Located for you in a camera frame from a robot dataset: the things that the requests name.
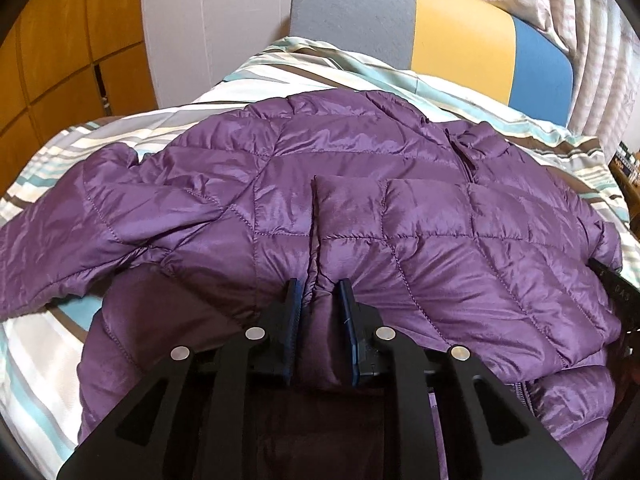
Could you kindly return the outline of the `purple quilted down jacket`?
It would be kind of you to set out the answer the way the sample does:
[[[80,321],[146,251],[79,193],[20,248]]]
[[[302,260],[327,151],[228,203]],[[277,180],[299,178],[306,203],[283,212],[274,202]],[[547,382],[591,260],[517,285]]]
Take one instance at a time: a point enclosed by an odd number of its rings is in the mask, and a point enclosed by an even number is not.
[[[157,153],[78,162],[1,230],[1,315],[104,290],[78,367],[87,437],[172,348],[212,348],[304,288],[299,376],[349,378],[334,285],[420,346],[468,347],[590,477],[620,336],[596,259],[620,236],[486,122],[333,89],[210,116]]]

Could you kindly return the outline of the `wooden desk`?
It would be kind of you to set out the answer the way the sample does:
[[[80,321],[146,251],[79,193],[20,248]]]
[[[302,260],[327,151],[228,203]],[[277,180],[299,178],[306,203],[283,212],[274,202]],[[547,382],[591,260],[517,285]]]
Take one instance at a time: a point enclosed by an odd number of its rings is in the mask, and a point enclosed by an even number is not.
[[[623,193],[629,211],[629,226],[636,238],[639,238],[640,194],[639,159],[629,151],[624,142],[620,142],[608,165],[613,177]]]

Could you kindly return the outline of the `striped bed sheet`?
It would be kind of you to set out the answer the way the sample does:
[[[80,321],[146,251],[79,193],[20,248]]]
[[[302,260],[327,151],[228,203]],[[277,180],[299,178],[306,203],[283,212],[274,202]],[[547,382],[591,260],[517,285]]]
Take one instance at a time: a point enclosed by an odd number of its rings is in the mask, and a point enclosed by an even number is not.
[[[622,326],[588,269],[639,244],[590,136],[304,38],[194,102],[61,131],[1,201],[1,415],[52,479],[179,344],[303,286],[303,376],[333,387],[332,284],[465,344],[592,474]]]

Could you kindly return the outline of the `pink patterned curtain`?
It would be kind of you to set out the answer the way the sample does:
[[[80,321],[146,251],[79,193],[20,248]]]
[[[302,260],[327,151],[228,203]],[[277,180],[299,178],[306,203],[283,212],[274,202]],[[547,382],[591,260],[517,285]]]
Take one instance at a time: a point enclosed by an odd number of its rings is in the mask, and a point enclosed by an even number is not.
[[[484,0],[534,26],[574,72],[568,128],[612,159],[639,92],[639,38],[615,0]]]

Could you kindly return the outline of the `grey yellow blue headboard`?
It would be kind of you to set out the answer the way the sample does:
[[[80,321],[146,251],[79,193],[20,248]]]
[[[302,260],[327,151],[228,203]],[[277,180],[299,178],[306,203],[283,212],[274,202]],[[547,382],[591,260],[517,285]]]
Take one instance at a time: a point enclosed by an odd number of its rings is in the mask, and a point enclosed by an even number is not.
[[[564,126],[573,70],[533,26],[483,0],[292,0],[290,33],[435,76]]]

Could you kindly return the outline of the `orange wooden wardrobe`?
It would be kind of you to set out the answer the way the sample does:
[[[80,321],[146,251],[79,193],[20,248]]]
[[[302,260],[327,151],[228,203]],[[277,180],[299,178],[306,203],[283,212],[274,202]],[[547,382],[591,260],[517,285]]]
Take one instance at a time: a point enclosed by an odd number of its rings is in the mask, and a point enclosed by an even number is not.
[[[156,107],[141,0],[29,0],[1,44],[1,187],[61,130]]]

